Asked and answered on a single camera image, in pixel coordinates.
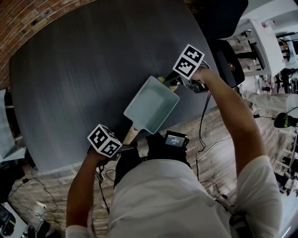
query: person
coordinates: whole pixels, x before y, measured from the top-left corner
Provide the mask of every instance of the person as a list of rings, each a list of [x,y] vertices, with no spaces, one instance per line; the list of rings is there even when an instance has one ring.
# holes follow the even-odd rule
[[[270,109],[278,112],[289,112],[288,115],[298,118],[298,94],[290,93],[253,93],[239,87],[241,96],[263,109]]]
[[[137,150],[118,161],[107,237],[278,235],[281,197],[249,108],[210,69],[200,67],[192,78],[208,86],[234,143],[237,199],[233,209],[208,195],[187,163],[184,150],[154,143],[154,139],[162,139],[153,135],[154,139],[148,137],[149,153],[144,162]],[[94,237],[90,214],[95,170],[101,160],[104,156],[91,150],[72,182],[67,200],[67,238]]]

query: brick wall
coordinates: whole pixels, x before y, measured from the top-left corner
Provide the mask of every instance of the brick wall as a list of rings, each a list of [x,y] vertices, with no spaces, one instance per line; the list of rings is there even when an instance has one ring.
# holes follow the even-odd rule
[[[34,33],[94,0],[0,0],[0,89],[9,86],[9,58]]]

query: black chair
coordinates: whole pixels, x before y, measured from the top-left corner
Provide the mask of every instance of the black chair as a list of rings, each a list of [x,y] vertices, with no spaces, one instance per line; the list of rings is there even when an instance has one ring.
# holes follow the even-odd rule
[[[230,44],[225,40],[209,40],[208,45],[220,77],[230,87],[236,87],[241,84],[245,78],[244,73]]]
[[[247,5],[247,0],[198,1],[198,11],[194,14],[207,39],[221,78],[231,87],[244,81],[244,73],[229,43],[217,39],[230,37],[235,32]]]

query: white t-shirt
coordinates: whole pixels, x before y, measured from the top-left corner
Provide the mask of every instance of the white t-shirt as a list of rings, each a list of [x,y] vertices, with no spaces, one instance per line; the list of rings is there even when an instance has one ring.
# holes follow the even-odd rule
[[[281,195],[269,158],[251,161],[237,180],[233,213],[244,212],[254,237],[276,237]],[[156,159],[141,163],[117,184],[110,209],[109,238],[231,238],[231,212],[212,197],[184,163]],[[70,226],[67,238],[89,238],[90,229]]]

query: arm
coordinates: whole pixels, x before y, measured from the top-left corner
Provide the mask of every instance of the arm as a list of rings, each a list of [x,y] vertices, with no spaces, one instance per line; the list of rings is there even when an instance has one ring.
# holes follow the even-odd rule
[[[67,198],[66,227],[81,225],[87,227],[89,210],[93,206],[95,171],[99,161],[106,157],[92,149],[74,178]]]
[[[240,96],[210,69],[199,68],[193,79],[205,83],[217,103],[233,139],[238,176],[250,161],[266,154],[257,124]]]

